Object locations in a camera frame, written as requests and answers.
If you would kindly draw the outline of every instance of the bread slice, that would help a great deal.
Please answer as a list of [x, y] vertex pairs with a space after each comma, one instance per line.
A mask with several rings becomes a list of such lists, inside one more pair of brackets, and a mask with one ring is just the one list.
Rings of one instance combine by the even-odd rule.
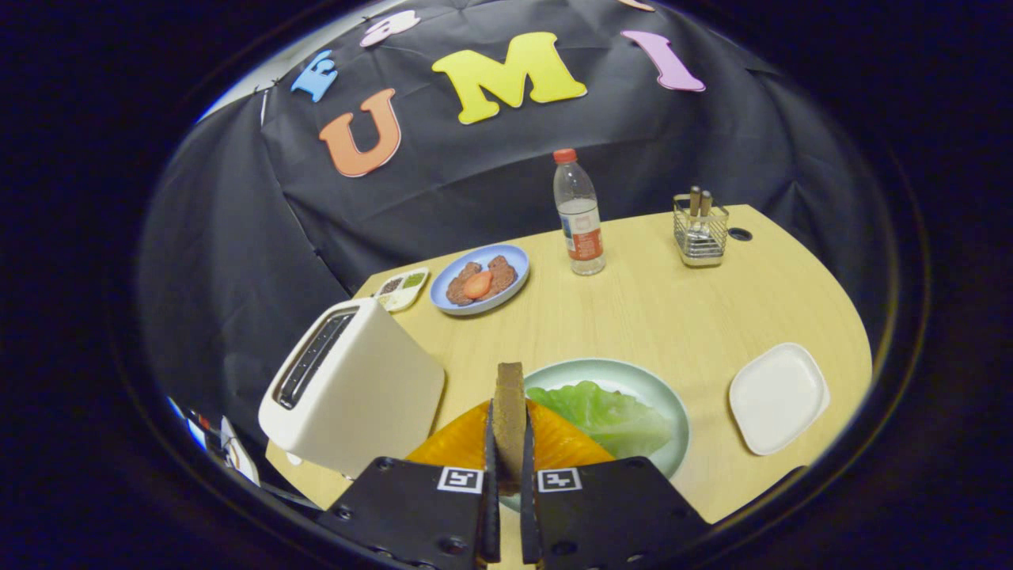
[[496, 392], [492, 398], [492, 437], [502, 467], [502, 471], [497, 474], [499, 491], [504, 495], [513, 495], [521, 490], [527, 425], [524, 371], [520, 362], [501, 362], [496, 377]]

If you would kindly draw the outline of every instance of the table hole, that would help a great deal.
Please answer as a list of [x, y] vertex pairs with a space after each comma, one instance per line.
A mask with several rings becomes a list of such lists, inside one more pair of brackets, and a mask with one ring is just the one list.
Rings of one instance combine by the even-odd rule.
[[728, 235], [739, 241], [749, 241], [750, 239], [753, 239], [753, 232], [741, 227], [728, 228]]

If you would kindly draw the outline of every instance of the plastic bottle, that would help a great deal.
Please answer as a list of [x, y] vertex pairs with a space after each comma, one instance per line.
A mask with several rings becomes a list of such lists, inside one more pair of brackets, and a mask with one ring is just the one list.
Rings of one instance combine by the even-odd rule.
[[552, 153], [556, 175], [552, 191], [566, 237], [570, 268], [577, 274], [595, 274], [605, 267], [602, 223], [598, 197], [588, 172], [576, 163], [576, 151], [563, 148]]

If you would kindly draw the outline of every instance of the meat patty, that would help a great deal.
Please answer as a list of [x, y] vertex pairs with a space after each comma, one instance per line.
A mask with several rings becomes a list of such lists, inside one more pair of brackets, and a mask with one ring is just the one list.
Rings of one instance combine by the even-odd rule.
[[469, 276], [475, 274], [482, 270], [482, 265], [476, 263], [475, 261], [468, 261], [468, 264], [464, 265], [461, 272], [450, 281], [447, 288], [447, 301], [458, 306], [470, 306], [475, 303], [464, 296], [464, 281], [468, 279]]
[[479, 302], [491, 300], [502, 294], [517, 279], [517, 269], [502, 255], [496, 255], [489, 261], [489, 270], [492, 271], [492, 282], [489, 284], [489, 293], [478, 298]]

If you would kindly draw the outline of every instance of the bottle label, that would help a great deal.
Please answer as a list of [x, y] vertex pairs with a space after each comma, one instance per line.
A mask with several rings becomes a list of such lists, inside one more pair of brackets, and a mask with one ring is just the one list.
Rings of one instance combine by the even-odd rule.
[[570, 258], [594, 259], [602, 254], [602, 222], [598, 208], [580, 214], [559, 214]]

